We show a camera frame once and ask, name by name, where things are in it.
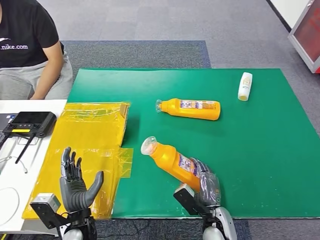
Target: small white bottle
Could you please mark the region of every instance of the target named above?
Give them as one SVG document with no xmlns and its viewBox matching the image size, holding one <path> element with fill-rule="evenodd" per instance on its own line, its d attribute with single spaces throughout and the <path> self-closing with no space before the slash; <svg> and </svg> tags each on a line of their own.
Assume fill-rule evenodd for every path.
<svg viewBox="0 0 320 240">
<path fill-rule="evenodd" d="M 238 86 L 238 99 L 248 101 L 252 84 L 252 74 L 244 72 Z"/>
</svg>

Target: person's hand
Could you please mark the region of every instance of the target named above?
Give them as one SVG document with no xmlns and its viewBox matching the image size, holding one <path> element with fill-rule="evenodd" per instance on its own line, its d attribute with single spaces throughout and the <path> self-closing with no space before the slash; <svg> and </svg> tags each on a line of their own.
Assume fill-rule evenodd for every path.
<svg viewBox="0 0 320 240">
<path fill-rule="evenodd" d="M 43 99 L 45 99 L 44 96 L 39 96 L 39 95 L 34 94 L 29 100 L 43 100 Z"/>
<path fill-rule="evenodd" d="M 220 206 L 221 192 L 218 178 L 206 164 L 195 158 L 192 159 L 199 173 L 200 191 L 197 194 L 198 200 L 206 207 Z"/>
<path fill-rule="evenodd" d="M 75 164 L 75 152 L 70 157 L 71 148 L 66 148 L 61 157 L 61 177 L 60 189 L 62 201 L 68 213 L 89 208 L 100 190 L 103 183 L 103 172 L 99 171 L 95 176 L 94 182 L 87 190 L 86 184 L 82 179 L 79 157 Z"/>
</svg>

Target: yellow plastic sheet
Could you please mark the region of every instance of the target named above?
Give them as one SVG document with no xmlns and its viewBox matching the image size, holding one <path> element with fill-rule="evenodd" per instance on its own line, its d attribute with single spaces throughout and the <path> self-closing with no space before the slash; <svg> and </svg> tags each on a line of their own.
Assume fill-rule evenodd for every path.
<svg viewBox="0 0 320 240">
<path fill-rule="evenodd" d="M 23 219 L 37 219 L 29 206 L 38 193 L 54 193 L 60 203 L 59 179 L 63 150 L 71 147 L 76 158 L 82 157 L 82 177 L 90 187 L 98 171 L 104 172 L 104 182 L 91 212 L 94 218 L 111 216 L 118 184 L 129 178 L 134 150 L 120 148 L 127 123 L 128 103 L 68 103 L 57 120 L 44 163 L 26 206 Z M 66 212 L 61 205 L 57 213 Z"/>
</svg>

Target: yellow plastic bottle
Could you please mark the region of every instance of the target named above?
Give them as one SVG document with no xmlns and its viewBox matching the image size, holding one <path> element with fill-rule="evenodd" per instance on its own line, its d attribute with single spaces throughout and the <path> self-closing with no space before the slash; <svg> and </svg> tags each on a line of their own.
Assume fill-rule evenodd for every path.
<svg viewBox="0 0 320 240">
<path fill-rule="evenodd" d="M 180 100 L 172 98 L 168 101 L 157 100 L 155 110 L 173 116 L 195 119 L 217 120 L 220 115 L 220 103 L 218 101 Z"/>
<path fill-rule="evenodd" d="M 140 150 L 143 155 L 152 157 L 158 167 L 188 184 L 195 191 L 199 191 L 199 171 L 193 160 L 177 152 L 173 146 L 157 142 L 154 136 L 144 140 Z"/>
</svg>

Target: nike.com text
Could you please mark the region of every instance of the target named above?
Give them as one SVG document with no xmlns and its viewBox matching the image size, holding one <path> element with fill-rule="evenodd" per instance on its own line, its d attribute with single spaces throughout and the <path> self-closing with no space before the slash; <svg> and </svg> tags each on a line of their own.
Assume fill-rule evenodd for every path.
<svg viewBox="0 0 320 240">
<path fill-rule="evenodd" d="M 9 45 L 9 44 L 5 44 L 4 46 L 0 47 L 0 50 L 12 50 L 12 49 L 28 49 L 28 46 L 26 46 L 26 45 L 11 46 L 11 45 Z"/>
</svg>

